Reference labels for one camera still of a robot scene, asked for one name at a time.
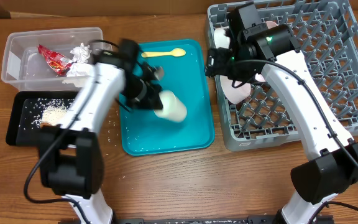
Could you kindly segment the small white bowl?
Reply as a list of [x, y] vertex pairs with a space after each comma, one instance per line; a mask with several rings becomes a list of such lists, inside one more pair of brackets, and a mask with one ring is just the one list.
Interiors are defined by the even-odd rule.
[[218, 48], [228, 49], [231, 43], [231, 38], [227, 35], [228, 27], [220, 27], [214, 30], [213, 38], [214, 45]]

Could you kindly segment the white plastic cup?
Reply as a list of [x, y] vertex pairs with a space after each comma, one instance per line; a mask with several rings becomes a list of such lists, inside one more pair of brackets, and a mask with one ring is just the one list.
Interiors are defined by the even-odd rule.
[[170, 90], [164, 90], [159, 93], [163, 108], [155, 110], [157, 117], [180, 123], [185, 120], [187, 116], [186, 106], [175, 96]]

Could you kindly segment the large white plate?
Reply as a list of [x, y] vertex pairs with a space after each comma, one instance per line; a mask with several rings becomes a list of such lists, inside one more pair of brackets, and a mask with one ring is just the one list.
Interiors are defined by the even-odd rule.
[[229, 80], [226, 76], [220, 76], [220, 83], [227, 100], [232, 104], [238, 104], [251, 95], [251, 85], [261, 85], [265, 79], [261, 74], [256, 74], [247, 83]]

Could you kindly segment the yellow plastic spoon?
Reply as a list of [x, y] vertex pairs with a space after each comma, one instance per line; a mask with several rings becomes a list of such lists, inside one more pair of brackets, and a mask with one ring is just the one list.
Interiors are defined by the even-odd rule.
[[184, 55], [186, 55], [186, 51], [181, 48], [175, 48], [169, 52], [142, 52], [141, 53], [141, 56], [143, 58], [164, 57], [164, 56], [182, 57]]

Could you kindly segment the white napkin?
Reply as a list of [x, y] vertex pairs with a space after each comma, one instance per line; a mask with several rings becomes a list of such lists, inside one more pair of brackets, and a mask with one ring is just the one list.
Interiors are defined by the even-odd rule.
[[76, 88], [84, 87], [93, 69], [93, 66], [88, 63], [91, 52], [90, 46], [84, 43], [70, 50], [73, 55], [72, 65], [65, 74], [66, 78], [62, 81], [63, 84], [74, 85]]

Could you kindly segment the red snack wrapper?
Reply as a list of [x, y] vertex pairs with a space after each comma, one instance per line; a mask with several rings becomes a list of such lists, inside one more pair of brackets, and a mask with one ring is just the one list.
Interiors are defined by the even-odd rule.
[[52, 51], [43, 45], [39, 45], [37, 48], [48, 66], [60, 76], [66, 74], [73, 65], [73, 62], [61, 53]]

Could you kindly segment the white rice pile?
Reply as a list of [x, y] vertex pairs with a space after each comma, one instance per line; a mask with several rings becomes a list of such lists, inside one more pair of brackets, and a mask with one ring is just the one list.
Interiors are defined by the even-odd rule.
[[33, 116], [31, 125], [39, 128], [41, 124], [47, 123], [56, 126], [67, 113], [74, 99], [64, 98], [37, 98], [32, 105], [30, 114]]

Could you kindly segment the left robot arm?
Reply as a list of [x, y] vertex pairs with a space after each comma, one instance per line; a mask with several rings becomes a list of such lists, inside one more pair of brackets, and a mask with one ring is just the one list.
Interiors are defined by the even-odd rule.
[[68, 202], [80, 223], [112, 223], [114, 212], [101, 191], [104, 179], [103, 155], [98, 134], [111, 105], [119, 95], [127, 110], [159, 110], [163, 107], [156, 83], [163, 69], [140, 63], [140, 45], [122, 39], [116, 50], [106, 50], [105, 40], [92, 40], [91, 75], [76, 95], [68, 112], [55, 126], [43, 126], [39, 134], [39, 161], [28, 175], [24, 195], [38, 170], [41, 183], [52, 189], [54, 202]]

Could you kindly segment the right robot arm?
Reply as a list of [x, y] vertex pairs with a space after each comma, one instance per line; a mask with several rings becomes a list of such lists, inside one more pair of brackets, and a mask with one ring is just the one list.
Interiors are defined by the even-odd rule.
[[319, 223], [318, 214], [358, 181], [358, 142], [336, 119], [313, 81], [299, 41], [286, 25], [263, 22], [254, 3], [226, 15], [214, 31], [206, 75], [219, 77], [234, 105], [267, 82], [300, 133], [307, 162], [291, 170], [295, 193], [268, 223]]

